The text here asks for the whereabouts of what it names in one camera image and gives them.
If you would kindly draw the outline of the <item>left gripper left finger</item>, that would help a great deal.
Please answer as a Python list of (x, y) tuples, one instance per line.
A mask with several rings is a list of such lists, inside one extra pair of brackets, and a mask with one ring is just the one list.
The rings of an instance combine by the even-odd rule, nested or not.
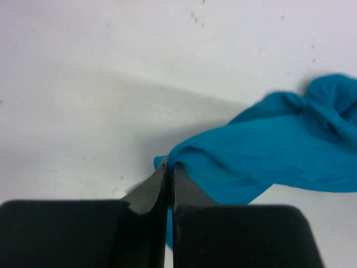
[(129, 194), (1, 205), (2, 267), (163, 267), (169, 196), (163, 160)]

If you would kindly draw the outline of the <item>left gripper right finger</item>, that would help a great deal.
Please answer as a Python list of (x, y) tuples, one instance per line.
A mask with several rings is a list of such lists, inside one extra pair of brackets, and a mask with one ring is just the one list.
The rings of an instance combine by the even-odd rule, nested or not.
[(289, 205), (220, 205), (181, 164), (172, 174), (174, 267), (323, 267), (309, 223)]

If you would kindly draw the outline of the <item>blue t shirt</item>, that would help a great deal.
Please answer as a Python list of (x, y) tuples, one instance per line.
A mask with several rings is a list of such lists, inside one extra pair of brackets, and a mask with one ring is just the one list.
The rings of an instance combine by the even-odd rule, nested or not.
[(219, 204), (246, 205), (273, 184), (356, 191), (356, 79), (313, 80), (303, 95), (274, 92), (166, 156)]

